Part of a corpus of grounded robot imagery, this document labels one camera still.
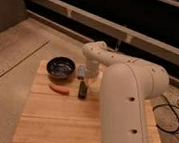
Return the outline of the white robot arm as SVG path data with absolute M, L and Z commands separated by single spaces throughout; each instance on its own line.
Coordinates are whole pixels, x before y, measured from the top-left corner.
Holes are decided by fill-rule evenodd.
M 86 43 L 82 52 L 89 77 L 100 74 L 99 65 L 106 67 L 99 89 L 101 143 L 149 143 L 145 101 L 168 88 L 167 71 L 141 58 L 109 52 L 102 41 Z

